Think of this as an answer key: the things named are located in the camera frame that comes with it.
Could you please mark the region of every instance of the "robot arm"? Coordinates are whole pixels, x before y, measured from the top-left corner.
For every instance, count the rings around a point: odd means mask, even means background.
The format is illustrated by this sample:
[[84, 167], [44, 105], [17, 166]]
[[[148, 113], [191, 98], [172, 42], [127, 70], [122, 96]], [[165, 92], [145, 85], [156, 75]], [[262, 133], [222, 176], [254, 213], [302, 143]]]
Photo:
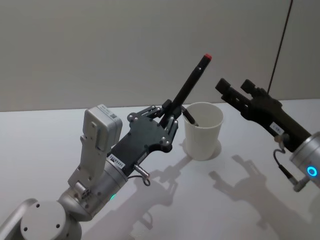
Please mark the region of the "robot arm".
[[[154, 151], [172, 149], [182, 104], [211, 61], [206, 54], [176, 98], [161, 107], [150, 106], [127, 116], [130, 131], [119, 141], [122, 121], [104, 105], [84, 113], [81, 160], [58, 201], [23, 203], [0, 227], [5, 240], [80, 240], [79, 222], [87, 222], [115, 197], [135, 170], [146, 184], [150, 174], [140, 164]], [[161, 118], [159, 123], [154, 119]]]
[[[311, 135], [283, 109], [282, 104], [273, 99], [264, 89], [245, 80], [241, 89], [252, 96], [248, 99], [221, 79], [215, 87], [221, 94], [221, 99], [240, 111], [241, 115], [254, 121], [266, 129], [281, 149], [273, 152], [275, 161], [280, 170], [294, 185], [293, 189], [299, 192], [311, 180], [320, 188], [320, 132]], [[305, 177], [297, 181], [292, 174], [282, 166], [276, 158], [276, 152], [285, 153], [285, 148], [292, 152], [291, 162], [299, 168]]]

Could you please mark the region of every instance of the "white wall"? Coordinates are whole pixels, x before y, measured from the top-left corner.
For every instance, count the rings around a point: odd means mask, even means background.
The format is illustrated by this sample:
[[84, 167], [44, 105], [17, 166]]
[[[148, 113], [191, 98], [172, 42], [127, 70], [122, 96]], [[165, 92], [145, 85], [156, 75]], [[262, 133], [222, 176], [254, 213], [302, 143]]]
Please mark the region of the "white wall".
[[221, 77], [267, 88], [289, 0], [1, 0], [0, 111], [161, 104], [205, 53], [187, 103]]
[[320, 98], [320, 1], [295, 0], [270, 94], [277, 99]]

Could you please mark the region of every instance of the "tabletop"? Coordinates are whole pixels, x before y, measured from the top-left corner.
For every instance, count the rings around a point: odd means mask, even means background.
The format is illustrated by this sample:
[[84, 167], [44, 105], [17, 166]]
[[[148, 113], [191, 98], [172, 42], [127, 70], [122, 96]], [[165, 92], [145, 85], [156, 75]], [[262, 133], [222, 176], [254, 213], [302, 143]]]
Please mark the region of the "tabletop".
[[[283, 109], [310, 133], [320, 128], [320, 99], [282, 101]], [[141, 164], [151, 186], [128, 183], [90, 222], [83, 240], [301, 240], [319, 239], [320, 190], [300, 192], [273, 160], [273, 137], [226, 103], [219, 145], [208, 161], [184, 150], [178, 119], [173, 149], [153, 152]], [[144, 107], [112, 111], [129, 131], [127, 115]], [[80, 162], [84, 109], [0, 113], [0, 223], [25, 199], [57, 200]], [[279, 161], [300, 179], [289, 161]]]

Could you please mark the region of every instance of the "paper cup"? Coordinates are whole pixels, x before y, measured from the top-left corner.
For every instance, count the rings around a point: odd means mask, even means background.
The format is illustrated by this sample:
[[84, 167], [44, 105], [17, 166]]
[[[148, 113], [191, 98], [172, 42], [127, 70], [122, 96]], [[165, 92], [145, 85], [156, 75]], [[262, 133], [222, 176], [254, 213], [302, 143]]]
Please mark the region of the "paper cup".
[[217, 146], [224, 114], [220, 108], [209, 102], [196, 102], [186, 109], [199, 124], [192, 125], [184, 117], [187, 154], [197, 161], [208, 160]]

